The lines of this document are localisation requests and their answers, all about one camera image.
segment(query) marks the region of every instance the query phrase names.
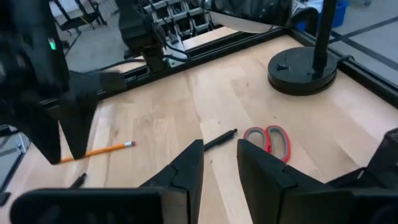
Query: pencil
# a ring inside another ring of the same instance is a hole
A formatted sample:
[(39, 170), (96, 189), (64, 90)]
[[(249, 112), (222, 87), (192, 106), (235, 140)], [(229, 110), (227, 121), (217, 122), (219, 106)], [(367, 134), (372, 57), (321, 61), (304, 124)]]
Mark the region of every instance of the pencil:
[[(118, 149), (124, 149), (125, 147), (130, 147), (130, 146), (135, 146), (135, 145), (136, 145), (135, 141), (129, 141), (129, 142), (125, 142), (125, 143), (122, 143), (122, 144), (116, 144), (116, 145), (113, 145), (113, 146), (104, 147), (102, 149), (91, 150), (91, 151), (86, 153), (84, 158), (87, 158), (87, 157), (90, 157), (90, 156), (95, 156), (95, 155), (102, 154), (102, 153), (115, 151), (115, 150), (118, 150)], [(61, 159), (59, 164), (63, 164), (63, 163), (70, 162), (70, 161), (74, 161), (74, 158), (73, 157), (66, 157), (64, 159)]]

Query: scissors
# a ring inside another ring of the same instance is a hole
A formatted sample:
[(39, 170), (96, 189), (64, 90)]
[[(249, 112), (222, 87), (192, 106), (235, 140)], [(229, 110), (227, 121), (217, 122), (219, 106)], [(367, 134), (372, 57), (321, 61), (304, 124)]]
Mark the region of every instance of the scissors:
[(274, 144), (272, 143), (271, 133), (279, 133), (285, 142), (284, 156), (280, 159), (287, 162), (290, 159), (290, 139), (285, 130), (278, 125), (268, 126), (266, 129), (260, 127), (252, 127), (247, 129), (243, 134), (243, 139), (249, 140), (249, 136), (253, 133), (258, 133), (262, 137), (262, 147), (266, 152), (273, 154)]

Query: lamp base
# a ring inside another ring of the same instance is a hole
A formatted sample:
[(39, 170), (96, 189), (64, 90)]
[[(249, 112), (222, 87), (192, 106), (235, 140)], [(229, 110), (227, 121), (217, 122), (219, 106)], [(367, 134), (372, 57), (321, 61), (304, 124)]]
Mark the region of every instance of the lamp base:
[(323, 71), (312, 68), (313, 47), (296, 47), (273, 56), (268, 64), (268, 80), (276, 90), (288, 95), (311, 95), (328, 88), (336, 77), (337, 60), (328, 53)]

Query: light wood tabletop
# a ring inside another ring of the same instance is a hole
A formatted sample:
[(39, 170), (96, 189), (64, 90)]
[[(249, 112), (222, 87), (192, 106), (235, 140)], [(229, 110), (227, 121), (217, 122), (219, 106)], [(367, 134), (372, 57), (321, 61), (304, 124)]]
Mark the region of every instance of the light wood tabletop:
[[(232, 32), (221, 28), (184, 45)], [(194, 139), (208, 142), (234, 128), (239, 137), (205, 154), (200, 223), (251, 223), (236, 160), (236, 141), (251, 126), (282, 126), (292, 144), (289, 165), (320, 181), (366, 166), (384, 133), (398, 126), (398, 111), (341, 72), (316, 95), (274, 90), (268, 61), (298, 46), (289, 36), (279, 37), (102, 101), (89, 150), (131, 140), (137, 146), (58, 166), (31, 146), (7, 188), (12, 195), (0, 209), (0, 223), (9, 223), (12, 201), (30, 189), (68, 187), (83, 172), (84, 187), (137, 187)], [(64, 138), (62, 147), (69, 156)]]

